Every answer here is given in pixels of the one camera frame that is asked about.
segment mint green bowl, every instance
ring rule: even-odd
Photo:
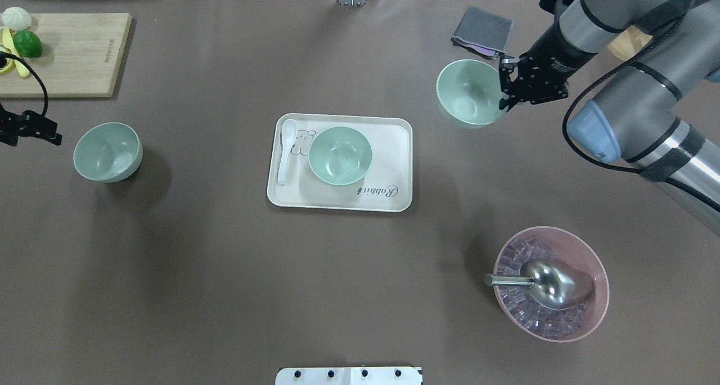
[[[73,163],[88,180],[117,182],[128,178],[142,161],[142,144],[137,133],[124,123],[103,123],[80,138]]]
[[[478,60],[457,60],[438,75],[440,110],[458,126],[483,128],[505,113],[497,107],[504,94],[497,70]]]
[[[311,170],[327,184],[350,185],[365,177],[372,163],[372,148],[360,132],[345,126],[322,131],[310,145]]]

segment lime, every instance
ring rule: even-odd
[[[5,47],[0,46],[0,52],[7,52]],[[0,67],[0,74],[5,74],[6,72],[10,71],[15,66],[15,60],[7,59],[6,64],[3,67]]]
[[[21,30],[12,37],[17,52],[24,57],[39,57],[43,54],[41,39],[29,30]]]

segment white garlic bulb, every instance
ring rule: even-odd
[[[33,24],[33,17],[20,6],[11,6],[2,13],[2,23],[17,32],[30,28]]]

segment gray cloth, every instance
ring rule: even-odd
[[[450,40],[489,59],[506,52],[514,21],[504,16],[468,6]]]

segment bowl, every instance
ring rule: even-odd
[[[502,301],[501,288],[494,287],[494,293],[496,294],[497,303],[502,308],[502,311],[523,331],[532,334],[539,339],[549,342],[573,342],[578,341],[586,336],[589,336],[592,332],[600,326],[600,323],[605,318],[605,313],[608,311],[610,304],[610,285],[608,282],[608,275],[605,273],[605,268],[602,266],[602,262],[597,257],[597,254],[592,251],[591,247],[587,245],[581,238],[574,234],[551,226],[535,226],[529,229],[521,231],[511,239],[507,240],[507,243],[501,249],[501,252],[497,256],[496,264],[494,264],[493,272],[501,273],[502,255],[504,251],[511,245],[519,240],[538,239],[544,242],[555,252],[557,261],[568,265],[576,270],[583,271],[592,277],[595,289],[587,300],[587,308],[584,309],[584,322],[573,333],[566,334],[560,338],[548,338],[541,336],[530,331],[529,328],[520,323],[516,319],[506,304]]]
[[[325,129],[308,152],[311,170],[331,185],[350,185],[365,177],[372,163],[372,148],[360,132],[345,126]]]
[[[75,170],[88,180],[117,182],[128,178],[142,161],[137,133],[124,123],[103,123],[80,138],[73,153]]]
[[[479,60],[457,60],[438,75],[440,112],[461,128],[484,128],[506,112],[497,69]]]

